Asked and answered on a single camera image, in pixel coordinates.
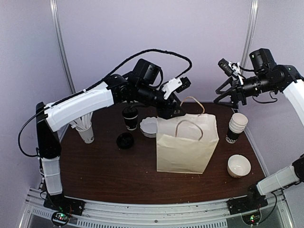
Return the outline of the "kraft paper takeout bag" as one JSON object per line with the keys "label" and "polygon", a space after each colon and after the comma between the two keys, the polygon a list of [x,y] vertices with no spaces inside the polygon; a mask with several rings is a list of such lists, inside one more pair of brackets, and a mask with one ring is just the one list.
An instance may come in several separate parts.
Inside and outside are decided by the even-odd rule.
{"label": "kraft paper takeout bag", "polygon": [[202,174],[219,142],[216,117],[185,114],[169,120],[157,118],[156,170],[158,172]]}

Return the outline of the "black plastic cup lid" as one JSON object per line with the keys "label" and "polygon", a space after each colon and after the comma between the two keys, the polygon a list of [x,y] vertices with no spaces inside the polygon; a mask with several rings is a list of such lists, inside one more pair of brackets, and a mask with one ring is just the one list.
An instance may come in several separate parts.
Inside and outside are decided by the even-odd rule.
{"label": "black plastic cup lid", "polygon": [[125,107],[122,111],[122,116],[124,119],[134,119],[138,116],[138,110],[133,106]]}

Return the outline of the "black white paper coffee cup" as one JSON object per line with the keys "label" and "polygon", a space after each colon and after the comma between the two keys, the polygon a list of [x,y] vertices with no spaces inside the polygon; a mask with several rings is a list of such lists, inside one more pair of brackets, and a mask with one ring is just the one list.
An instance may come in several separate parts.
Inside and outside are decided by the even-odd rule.
{"label": "black white paper coffee cup", "polygon": [[123,118],[125,125],[126,125],[126,129],[129,131],[134,131],[137,128],[137,123],[138,123],[138,117],[134,117],[134,118]]}

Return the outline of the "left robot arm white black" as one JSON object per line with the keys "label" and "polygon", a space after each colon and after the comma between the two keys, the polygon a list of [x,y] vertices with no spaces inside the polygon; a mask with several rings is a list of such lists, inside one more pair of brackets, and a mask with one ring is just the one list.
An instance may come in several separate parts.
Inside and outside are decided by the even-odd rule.
{"label": "left robot arm white black", "polygon": [[157,115],[166,120],[184,116],[186,113],[181,102],[174,95],[175,91],[184,87],[183,80],[176,77],[158,90],[151,85],[161,74],[161,67],[141,58],[134,69],[123,76],[110,74],[96,85],[62,100],[37,104],[36,114],[32,116],[32,119],[36,119],[37,157],[41,161],[49,202],[58,211],[68,207],[68,200],[62,196],[59,165],[61,144],[57,131],[77,118],[122,102],[136,101],[153,106]]}

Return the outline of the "white scalloped dish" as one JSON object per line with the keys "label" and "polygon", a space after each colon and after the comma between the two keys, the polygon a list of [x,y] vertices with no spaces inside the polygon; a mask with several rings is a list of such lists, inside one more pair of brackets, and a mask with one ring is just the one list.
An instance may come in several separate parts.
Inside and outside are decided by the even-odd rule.
{"label": "white scalloped dish", "polygon": [[155,138],[157,132],[157,118],[146,117],[140,122],[140,130],[145,137]]}

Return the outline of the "stack of black lids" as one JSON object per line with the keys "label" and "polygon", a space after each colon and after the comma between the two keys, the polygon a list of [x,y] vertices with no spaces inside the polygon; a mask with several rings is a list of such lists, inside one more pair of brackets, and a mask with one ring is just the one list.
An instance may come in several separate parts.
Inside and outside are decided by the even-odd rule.
{"label": "stack of black lids", "polygon": [[116,139],[119,149],[130,149],[134,145],[134,138],[131,133],[122,133]]}

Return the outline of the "white ceramic bowl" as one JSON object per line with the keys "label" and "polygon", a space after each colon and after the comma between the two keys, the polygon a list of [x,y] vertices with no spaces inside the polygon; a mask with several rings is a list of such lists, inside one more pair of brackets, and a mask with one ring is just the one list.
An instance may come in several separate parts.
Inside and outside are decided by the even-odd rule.
{"label": "white ceramic bowl", "polygon": [[231,177],[239,179],[251,172],[251,163],[245,156],[234,154],[228,159],[227,171]]}

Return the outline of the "paper cup holding straws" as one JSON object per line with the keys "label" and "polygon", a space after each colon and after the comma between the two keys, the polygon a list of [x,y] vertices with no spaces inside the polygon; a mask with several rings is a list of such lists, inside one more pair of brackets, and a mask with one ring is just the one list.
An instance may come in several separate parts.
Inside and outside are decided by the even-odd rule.
{"label": "paper cup holding straws", "polygon": [[79,127],[76,126],[76,130],[78,131],[80,137],[84,141],[84,143],[92,143],[95,139],[92,125],[89,125],[88,128],[81,130]]}

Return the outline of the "wrapped white straws bundle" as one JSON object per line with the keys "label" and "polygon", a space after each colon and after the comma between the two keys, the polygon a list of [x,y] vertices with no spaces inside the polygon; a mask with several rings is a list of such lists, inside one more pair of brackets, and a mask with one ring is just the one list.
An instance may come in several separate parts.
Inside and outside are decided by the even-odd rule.
{"label": "wrapped white straws bundle", "polygon": [[84,116],[81,116],[73,120],[69,124],[73,129],[76,129],[77,131],[86,131],[92,126],[92,122],[91,122],[92,115],[93,112],[90,112]]}

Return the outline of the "right aluminium frame post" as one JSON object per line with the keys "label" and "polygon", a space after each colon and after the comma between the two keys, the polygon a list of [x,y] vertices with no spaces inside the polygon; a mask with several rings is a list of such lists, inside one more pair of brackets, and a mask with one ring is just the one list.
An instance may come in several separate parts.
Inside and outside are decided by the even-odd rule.
{"label": "right aluminium frame post", "polygon": [[256,24],[257,24],[256,22],[258,15],[258,6],[259,6],[259,0],[251,1],[250,14],[247,25],[247,34],[246,34],[245,44],[240,62],[242,67],[245,67],[247,65],[247,57],[249,55],[249,51],[252,45]]}

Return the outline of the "aluminium frame post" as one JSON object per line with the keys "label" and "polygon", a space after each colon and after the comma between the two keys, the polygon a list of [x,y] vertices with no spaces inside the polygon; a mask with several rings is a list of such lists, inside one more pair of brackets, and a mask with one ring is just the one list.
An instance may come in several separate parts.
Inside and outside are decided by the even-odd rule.
{"label": "aluminium frame post", "polygon": [[256,22],[258,15],[258,6],[259,6],[259,0],[251,1],[250,14],[247,25],[247,34],[246,34],[245,44],[240,62],[242,67],[245,67],[247,65],[247,57],[249,55],[249,51],[252,45],[256,24],[257,24]]}
{"label": "aluminium frame post", "polygon": [[58,43],[58,47],[59,47],[59,54],[60,54],[63,70],[65,72],[65,76],[66,76],[66,80],[67,80],[67,84],[68,84],[70,93],[74,94],[74,93],[76,93],[76,90],[75,90],[75,86],[74,86],[73,79],[71,76],[68,59],[67,59],[67,55],[66,55],[66,50],[65,50],[65,46],[64,46],[64,40],[63,40],[61,26],[60,26],[57,1],[50,0],[49,3],[50,3],[50,10],[51,10],[52,20],[53,20],[54,27],[55,27],[57,43]]}

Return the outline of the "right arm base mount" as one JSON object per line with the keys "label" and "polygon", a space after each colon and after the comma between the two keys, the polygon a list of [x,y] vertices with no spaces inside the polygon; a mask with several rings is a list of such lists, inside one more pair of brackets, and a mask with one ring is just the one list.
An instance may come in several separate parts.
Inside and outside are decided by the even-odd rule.
{"label": "right arm base mount", "polygon": [[227,201],[227,207],[230,215],[241,215],[246,225],[258,225],[262,221],[261,209],[266,207],[268,202],[265,196],[254,199],[246,195],[239,198],[230,198]]}

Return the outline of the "aluminium front rail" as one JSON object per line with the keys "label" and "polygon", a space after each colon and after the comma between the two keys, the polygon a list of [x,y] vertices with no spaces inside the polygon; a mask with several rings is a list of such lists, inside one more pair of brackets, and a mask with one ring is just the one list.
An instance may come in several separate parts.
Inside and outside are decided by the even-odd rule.
{"label": "aluminium front rail", "polygon": [[121,204],[85,200],[82,215],[72,215],[66,228],[250,228],[251,215],[261,215],[258,228],[293,228],[283,192],[267,197],[266,207],[231,214],[226,199],[182,204]]}

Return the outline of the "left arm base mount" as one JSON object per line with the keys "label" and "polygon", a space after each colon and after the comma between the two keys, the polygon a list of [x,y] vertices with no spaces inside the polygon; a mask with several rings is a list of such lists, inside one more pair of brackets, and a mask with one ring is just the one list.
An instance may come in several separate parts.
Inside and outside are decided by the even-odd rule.
{"label": "left arm base mount", "polygon": [[62,227],[70,222],[73,215],[82,215],[85,202],[66,197],[64,193],[58,195],[47,193],[43,206],[55,211],[51,215],[51,222],[57,227]]}

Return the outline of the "left aluminium frame post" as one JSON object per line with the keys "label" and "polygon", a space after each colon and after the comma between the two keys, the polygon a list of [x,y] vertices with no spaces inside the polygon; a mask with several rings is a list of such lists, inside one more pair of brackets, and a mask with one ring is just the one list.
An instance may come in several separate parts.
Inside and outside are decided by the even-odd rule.
{"label": "left aluminium frame post", "polygon": [[71,76],[68,59],[67,59],[67,55],[66,55],[66,50],[65,50],[65,46],[64,46],[64,40],[63,40],[61,26],[60,26],[57,1],[50,0],[49,3],[50,3],[50,10],[51,10],[52,20],[53,20],[54,27],[55,27],[57,43],[58,43],[58,47],[59,47],[59,54],[60,54],[63,70],[65,72],[65,76],[66,76],[66,80],[67,80],[67,84],[68,84],[70,93],[74,94],[74,93],[76,93],[76,90],[75,90],[75,86],[74,86],[73,79]]}

